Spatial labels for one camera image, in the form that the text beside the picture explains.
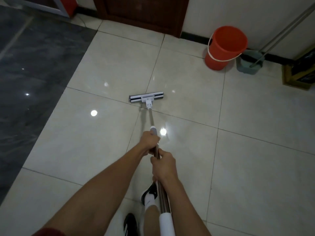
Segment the hand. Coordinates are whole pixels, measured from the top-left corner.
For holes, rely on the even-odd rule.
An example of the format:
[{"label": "hand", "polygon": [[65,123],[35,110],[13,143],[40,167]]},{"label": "hand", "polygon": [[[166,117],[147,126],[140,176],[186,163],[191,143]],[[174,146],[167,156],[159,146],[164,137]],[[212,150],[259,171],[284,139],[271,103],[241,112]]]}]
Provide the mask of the hand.
[{"label": "hand", "polygon": [[144,155],[149,153],[149,150],[157,146],[160,137],[153,135],[153,131],[145,131],[140,138],[139,145],[144,149]]},{"label": "hand", "polygon": [[163,185],[173,180],[178,180],[175,158],[170,152],[162,149],[159,149],[158,152],[162,156],[161,159],[158,160],[154,156],[151,157],[153,178]]}]

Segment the person's right hand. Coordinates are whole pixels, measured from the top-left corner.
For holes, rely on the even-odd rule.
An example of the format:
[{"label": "person's right hand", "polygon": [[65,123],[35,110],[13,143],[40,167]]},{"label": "person's right hand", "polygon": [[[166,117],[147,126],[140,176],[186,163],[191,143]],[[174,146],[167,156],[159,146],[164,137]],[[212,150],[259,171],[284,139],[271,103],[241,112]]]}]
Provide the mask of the person's right hand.
[{"label": "person's right hand", "polygon": [[170,152],[163,151],[159,148],[161,159],[151,157],[153,177],[163,185],[170,181],[177,180],[176,160]]}]

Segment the forearm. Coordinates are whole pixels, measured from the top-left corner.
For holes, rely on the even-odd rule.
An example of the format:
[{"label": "forearm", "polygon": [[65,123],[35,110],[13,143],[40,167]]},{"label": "forearm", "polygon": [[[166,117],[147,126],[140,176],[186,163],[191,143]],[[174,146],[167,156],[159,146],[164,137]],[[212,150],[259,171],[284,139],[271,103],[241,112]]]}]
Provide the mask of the forearm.
[{"label": "forearm", "polygon": [[89,180],[45,225],[71,235],[104,235],[145,149],[136,145]]},{"label": "forearm", "polygon": [[207,227],[192,206],[179,179],[169,179],[163,186],[169,198],[176,235],[211,236]]}]

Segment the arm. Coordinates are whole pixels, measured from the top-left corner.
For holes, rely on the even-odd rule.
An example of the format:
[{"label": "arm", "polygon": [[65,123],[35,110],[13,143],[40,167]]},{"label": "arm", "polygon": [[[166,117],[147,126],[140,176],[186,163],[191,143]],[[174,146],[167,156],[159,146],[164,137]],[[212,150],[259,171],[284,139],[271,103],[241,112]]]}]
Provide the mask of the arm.
[{"label": "arm", "polygon": [[152,173],[167,192],[176,235],[211,236],[178,179],[175,158],[171,153],[162,149],[159,149],[159,154],[162,156],[160,160],[151,157]]},{"label": "arm", "polygon": [[89,180],[44,227],[58,229],[67,236],[103,236],[140,160],[157,145],[159,139],[149,131],[144,132],[136,146]]}]

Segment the white mop handle grip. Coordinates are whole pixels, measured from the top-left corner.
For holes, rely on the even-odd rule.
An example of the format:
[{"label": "white mop handle grip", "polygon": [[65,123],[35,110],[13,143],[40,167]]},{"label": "white mop handle grip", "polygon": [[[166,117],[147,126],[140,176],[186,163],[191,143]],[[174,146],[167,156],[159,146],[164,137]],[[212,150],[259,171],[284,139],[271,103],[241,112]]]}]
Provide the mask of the white mop handle grip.
[{"label": "white mop handle grip", "polygon": [[163,213],[160,215],[159,219],[161,236],[175,236],[175,230],[171,213]]},{"label": "white mop handle grip", "polygon": [[154,135],[157,135],[157,129],[155,128],[155,126],[151,126],[150,131],[153,131]]}]

